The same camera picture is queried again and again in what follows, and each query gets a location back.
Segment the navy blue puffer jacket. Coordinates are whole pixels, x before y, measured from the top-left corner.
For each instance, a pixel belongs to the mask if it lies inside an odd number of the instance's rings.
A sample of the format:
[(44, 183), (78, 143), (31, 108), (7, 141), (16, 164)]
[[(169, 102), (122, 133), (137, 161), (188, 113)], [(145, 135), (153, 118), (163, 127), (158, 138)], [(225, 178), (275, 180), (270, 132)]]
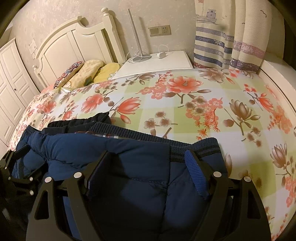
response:
[(16, 149), (27, 145), (13, 167), (17, 179), (45, 166), (45, 176), (62, 181), (108, 152), (85, 197), (103, 240), (189, 240), (208, 201), (200, 194), (203, 182), (192, 180), (186, 151), (227, 174), (215, 138), (189, 145), (113, 126), (105, 113), (55, 121), (41, 131), (28, 126)]

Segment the floral bed quilt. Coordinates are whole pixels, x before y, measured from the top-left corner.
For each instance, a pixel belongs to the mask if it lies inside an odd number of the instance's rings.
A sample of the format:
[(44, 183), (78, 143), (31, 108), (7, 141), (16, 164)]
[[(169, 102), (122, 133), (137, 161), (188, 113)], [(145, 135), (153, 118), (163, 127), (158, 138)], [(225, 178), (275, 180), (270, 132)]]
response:
[(262, 198), (272, 240), (295, 213), (295, 110), (265, 74), (239, 70), (167, 70), (65, 87), (33, 98), (11, 137), (27, 126), (109, 112), (134, 131), (193, 143), (218, 140), (232, 178), (250, 177)]

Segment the white wardrobe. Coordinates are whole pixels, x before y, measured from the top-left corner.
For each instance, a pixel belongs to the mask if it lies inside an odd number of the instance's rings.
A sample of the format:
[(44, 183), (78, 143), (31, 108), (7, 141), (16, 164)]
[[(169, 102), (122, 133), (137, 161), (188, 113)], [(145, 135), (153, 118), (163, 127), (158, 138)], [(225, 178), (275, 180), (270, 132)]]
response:
[(1, 47), (0, 72), (1, 155), (4, 155), (23, 112), (40, 92), (23, 64), (15, 38)]

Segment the patterned round pillow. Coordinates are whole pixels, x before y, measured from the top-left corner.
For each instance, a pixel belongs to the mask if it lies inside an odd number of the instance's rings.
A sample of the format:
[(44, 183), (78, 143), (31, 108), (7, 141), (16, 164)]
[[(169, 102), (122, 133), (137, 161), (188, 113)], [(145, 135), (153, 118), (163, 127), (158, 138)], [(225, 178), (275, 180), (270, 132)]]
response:
[(78, 61), (66, 69), (66, 71), (56, 80), (54, 88), (63, 87), (84, 65), (83, 61)]

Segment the beige pillow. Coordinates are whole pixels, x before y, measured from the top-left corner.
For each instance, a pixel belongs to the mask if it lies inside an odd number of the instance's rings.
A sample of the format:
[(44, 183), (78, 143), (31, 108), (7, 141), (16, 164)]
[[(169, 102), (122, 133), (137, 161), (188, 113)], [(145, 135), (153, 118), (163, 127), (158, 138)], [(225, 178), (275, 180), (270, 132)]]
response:
[(70, 88), (80, 88), (92, 82), (98, 70), (104, 66), (101, 60), (88, 60), (81, 69), (69, 80)]

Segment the white window bench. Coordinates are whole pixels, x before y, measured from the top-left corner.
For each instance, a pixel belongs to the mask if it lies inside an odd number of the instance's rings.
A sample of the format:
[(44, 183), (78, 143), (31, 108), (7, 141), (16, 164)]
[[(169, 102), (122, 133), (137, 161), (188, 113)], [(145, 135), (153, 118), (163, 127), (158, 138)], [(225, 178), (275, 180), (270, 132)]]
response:
[(275, 94), (288, 118), (295, 121), (295, 70), (284, 60), (267, 52), (257, 75)]

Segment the yellow pillow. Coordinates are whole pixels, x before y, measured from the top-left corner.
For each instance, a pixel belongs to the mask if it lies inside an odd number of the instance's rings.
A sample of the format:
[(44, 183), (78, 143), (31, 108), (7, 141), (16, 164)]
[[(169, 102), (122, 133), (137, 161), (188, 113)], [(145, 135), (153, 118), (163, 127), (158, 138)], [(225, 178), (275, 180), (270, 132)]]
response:
[(98, 70), (93, 78), (93, 82), (100, 83), (110, 80), (119, 69), (120, 65), (118, 63), (108, 63)]

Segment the white nightstand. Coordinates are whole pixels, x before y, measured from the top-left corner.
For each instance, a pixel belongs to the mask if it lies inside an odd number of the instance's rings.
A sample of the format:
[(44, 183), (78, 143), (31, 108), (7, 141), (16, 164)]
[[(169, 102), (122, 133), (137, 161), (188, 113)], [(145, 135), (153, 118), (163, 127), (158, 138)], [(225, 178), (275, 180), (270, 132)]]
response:
[(154, 53), (151, 54), (151, 58), (141, 62), (132, 61), (130, 58), (123, 64), (111, 80), (148, 72), (183, 69), (193, 69), (192, 63), (185, 51), (170, 51), (161, 59), (158, 57), (157, 53)]

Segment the white wooden headboard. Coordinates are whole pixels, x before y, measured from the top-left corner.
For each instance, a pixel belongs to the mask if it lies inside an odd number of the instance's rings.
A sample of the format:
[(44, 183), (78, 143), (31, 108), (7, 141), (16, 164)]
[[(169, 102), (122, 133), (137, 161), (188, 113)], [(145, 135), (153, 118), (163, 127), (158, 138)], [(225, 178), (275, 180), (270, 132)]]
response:
[(102, 22), (85, 27), (77, 16), (58, 26), (40, 45), (33, 66), (42, 89), (53, 84), (64, 71), (77, 61), (101, 60), (105, 64), (122, 65), (126, 56), (113, 16), (102, 8)]

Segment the printed striped curtain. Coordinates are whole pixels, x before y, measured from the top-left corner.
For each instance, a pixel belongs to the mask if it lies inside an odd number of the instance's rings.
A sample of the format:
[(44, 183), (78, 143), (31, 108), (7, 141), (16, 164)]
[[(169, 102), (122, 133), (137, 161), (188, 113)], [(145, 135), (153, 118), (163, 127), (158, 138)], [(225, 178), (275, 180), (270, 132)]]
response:
[(257, 72), (267, 49), (269, 1), (195, 1), (194, 66)]

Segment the white desk lamp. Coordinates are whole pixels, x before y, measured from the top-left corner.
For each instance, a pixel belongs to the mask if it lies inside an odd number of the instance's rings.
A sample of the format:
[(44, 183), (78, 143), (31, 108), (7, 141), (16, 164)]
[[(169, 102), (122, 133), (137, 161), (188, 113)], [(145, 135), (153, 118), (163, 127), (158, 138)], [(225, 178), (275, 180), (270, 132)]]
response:
[(133, 31), (134, 38), (135, 38), (135, 41), (136, 41), (136, 44), (137, 44), (137, 48), (138, 48), (138, 52), (134, 54), (134, 56), (132, 57), (132, 61), (135, 62), (135, 63), (140, 63), (140, 62), (143, 62), (143, 61), (147, 61), (147, 60), (151, 59), (152, 56), (150, 54), (144, 53), (142, 51), (142, 47), (140, 45), (139, 37), (138, 37), (138, 34), (137, 34), (137, 29), (135, 27), (130, 8), (127, 8), (127, 14), (128, 14), (129, 20), (130, 20), (130, 24), (132, 26), (132, 31)]

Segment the wall switch with paper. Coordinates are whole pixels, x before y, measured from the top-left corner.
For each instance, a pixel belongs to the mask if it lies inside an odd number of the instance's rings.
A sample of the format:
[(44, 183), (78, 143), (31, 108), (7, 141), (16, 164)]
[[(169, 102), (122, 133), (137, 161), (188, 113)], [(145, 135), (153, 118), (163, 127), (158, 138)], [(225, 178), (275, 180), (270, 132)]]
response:
[(31, 40), (28, 47), (29, 47), (29, 52), (30, 52), (32, 59), (36, 59), (38, 48), (37, 48), (37, 45), (36, 45), (36, 42), (34, 39)]

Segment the wall socket panel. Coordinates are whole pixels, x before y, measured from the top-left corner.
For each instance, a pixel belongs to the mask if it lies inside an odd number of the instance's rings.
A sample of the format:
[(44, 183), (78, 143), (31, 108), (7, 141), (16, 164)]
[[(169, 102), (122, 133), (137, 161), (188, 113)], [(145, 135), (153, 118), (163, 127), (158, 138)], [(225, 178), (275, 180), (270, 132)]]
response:
[(148, 30), (151, 37), (171, 35), (170, 25), (150, 27)]

